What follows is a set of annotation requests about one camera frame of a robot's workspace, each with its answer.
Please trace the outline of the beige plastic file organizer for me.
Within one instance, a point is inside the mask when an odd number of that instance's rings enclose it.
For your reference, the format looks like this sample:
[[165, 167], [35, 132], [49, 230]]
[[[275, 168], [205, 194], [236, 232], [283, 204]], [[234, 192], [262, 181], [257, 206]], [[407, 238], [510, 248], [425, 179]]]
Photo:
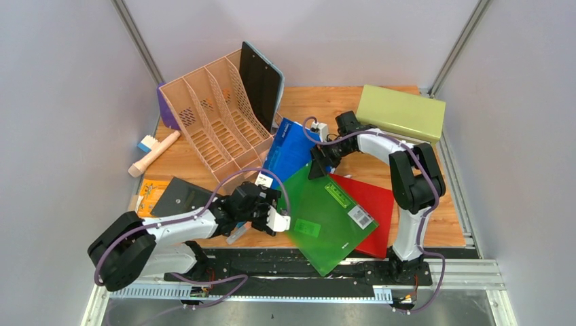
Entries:
[[240, 57], [237, 50], [159, 88], [184, 138], [226, 194], [257, 176], [273, 142], [249, 102]]

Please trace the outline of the orange highlighter marker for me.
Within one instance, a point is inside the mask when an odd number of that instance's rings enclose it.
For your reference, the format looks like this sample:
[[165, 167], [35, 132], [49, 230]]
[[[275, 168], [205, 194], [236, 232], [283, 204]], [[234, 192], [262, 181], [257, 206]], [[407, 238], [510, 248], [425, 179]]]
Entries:
[[232, 245], [233, 243], [235, 243], [240, 237], [242, 237], [247, 230], [250, 227], [247, 224], [244, 224], [242, 226], [240, 226], [239, 228], [236, 228], [227, 238], [226, 238], [226, 243], [228, 245]]

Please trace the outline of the green translucent plastic folder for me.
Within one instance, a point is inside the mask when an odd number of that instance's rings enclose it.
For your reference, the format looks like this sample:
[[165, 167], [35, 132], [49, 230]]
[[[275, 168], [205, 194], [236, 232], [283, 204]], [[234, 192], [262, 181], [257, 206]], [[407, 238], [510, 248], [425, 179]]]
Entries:
[[305, 164], [284, 185], [291, 222], [285, 232], [320, 276], [328, 275], [378, 222], [331, 177], [308, 178]]

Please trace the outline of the beige rolled tube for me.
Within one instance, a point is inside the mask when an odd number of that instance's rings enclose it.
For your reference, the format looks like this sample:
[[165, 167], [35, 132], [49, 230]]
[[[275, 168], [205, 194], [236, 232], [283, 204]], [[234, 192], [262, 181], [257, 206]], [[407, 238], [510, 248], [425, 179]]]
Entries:
[[178, 130], [170, 133], [163, 141], [159, 141], [160, 144], [157, 145], [151, 152], [145, 153], [145, 155], [135, 163], [133, 163], [129, 169], [128, 174], [134, 178], [140, 177], [148, 167], [158, 159], [171, 145], [173, 145], [176, 140], [181, 136]]

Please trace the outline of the blue white eraser block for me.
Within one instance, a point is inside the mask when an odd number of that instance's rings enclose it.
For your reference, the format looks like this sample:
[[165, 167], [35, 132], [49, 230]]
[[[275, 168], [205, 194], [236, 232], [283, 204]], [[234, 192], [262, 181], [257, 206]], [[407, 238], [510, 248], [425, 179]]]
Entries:
[[151, 135], [144, 136], [137, 144], [137, 148], [145, 153], [151, 152], [160, 142]]

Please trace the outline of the red binder folder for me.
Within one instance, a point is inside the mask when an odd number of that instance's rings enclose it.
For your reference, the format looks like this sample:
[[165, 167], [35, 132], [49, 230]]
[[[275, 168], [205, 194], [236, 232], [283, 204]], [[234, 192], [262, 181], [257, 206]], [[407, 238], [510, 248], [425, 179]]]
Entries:
[[378, 223], [376, 229], [355, 250], [384, 259], [388, 252], [395, 203], [392, 191], [335, 174], [330, 174], [330, 177]]

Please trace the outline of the black clipboard blue back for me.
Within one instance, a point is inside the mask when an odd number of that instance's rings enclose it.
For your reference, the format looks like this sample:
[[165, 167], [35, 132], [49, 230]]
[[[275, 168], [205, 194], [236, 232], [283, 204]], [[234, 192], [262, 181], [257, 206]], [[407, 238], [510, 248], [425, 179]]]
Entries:
[[271, 134], [278, 128], [275, 122], [285, 87], [283, 72], [261, 51], [243, 41], [239, 73], [253, 113]]

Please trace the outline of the green metal drawer cabinet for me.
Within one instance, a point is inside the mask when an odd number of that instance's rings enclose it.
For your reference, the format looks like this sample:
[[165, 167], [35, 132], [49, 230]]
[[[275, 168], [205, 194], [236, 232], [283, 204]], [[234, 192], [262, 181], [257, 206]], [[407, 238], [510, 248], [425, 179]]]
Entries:
[[445, 112], [443, 101], [365, 85], [356, 117], [403, 139], [434, 145], [441, 138]]

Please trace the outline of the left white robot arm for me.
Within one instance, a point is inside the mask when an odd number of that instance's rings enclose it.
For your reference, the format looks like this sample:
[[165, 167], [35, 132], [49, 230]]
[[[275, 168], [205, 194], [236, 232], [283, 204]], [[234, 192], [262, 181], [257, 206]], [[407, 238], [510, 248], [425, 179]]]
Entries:
[[140, 218], [128, 211], [119, 216], [89, 247], [94, 282], [119, 291], [141, 276], [177, 273], [201, 280], [208, 272], [199, 239], [229, 236], [240, 222], [275, 236], [289, 229], [289, 209], [279, 208], [282, 193], [246, 181], [230, 195], [211, 194], [190, 212]]

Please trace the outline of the orange yellow booklet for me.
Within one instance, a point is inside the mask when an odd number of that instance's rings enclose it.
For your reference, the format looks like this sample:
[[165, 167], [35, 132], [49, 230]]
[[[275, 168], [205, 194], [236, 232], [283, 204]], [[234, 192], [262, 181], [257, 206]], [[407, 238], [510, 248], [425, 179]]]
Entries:
[[159, 201], [170, 181], [168, 179], [144, 179], [137, 194], [135, 211], [139, 217], [152, 217], [152, 209]]

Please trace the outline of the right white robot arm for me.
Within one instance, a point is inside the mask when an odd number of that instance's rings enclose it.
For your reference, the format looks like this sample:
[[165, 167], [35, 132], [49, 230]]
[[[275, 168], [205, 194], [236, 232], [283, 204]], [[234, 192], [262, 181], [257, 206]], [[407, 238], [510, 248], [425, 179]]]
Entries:
[[351, 153], [371, 155], [389, 166], [392, 193], [399, 206], [399, 229], [391, 246], [388, 274], [406, 283], [423, 269], [422, 241], [430, 214], [446, 193], [446, 184], [434, 149], [428, 143], [397, 139], [373, 124], [362, 124], [352, 111], [336, 117], [338, 133], [330, 140], [314, 140], [309, 179], [327, 174]]

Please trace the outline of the black notebook with sticker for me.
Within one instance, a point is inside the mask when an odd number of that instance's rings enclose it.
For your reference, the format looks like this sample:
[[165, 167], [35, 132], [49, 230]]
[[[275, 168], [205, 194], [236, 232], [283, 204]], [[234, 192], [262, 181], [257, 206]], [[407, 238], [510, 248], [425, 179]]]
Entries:
[[153, 217], [168, 217], [202, 208], [212, 190], [207, 190], [183, 179], [173, 177], [151, 210]]

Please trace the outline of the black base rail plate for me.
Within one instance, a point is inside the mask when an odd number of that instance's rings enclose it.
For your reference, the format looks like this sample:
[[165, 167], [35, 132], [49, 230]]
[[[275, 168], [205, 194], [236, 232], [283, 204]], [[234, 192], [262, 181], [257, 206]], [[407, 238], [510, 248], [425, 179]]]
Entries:
[[235, 294], [262, 297], [368, 297], [375, 286], [412, 291], [433, 284], [427, 263], [408, 276], [393, 276], [388, 260], [356, 252], [321, 276], [298, 249], [288, 248], [205, 248], [183, 276], [214, 281], [241, 274], [248, 279]]

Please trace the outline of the blue binder folder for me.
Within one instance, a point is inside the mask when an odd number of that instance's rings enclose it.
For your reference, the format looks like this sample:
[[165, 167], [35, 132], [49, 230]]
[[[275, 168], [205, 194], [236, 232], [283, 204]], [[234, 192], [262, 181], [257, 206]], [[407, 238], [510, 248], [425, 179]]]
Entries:
[[[305, 128], [306, 133], [316, 141], [319, 135]], [[274, 173], [283, 183], [311, 161], [310, 150], [315, 143], [308, 139], [302, 125], [283, 118], [274, 136], [271, 148], [264, 162], [264, 168]], [[256, 185], [271, 189], [279, 188], [279, 183], [270, 173], [259, 172]]]

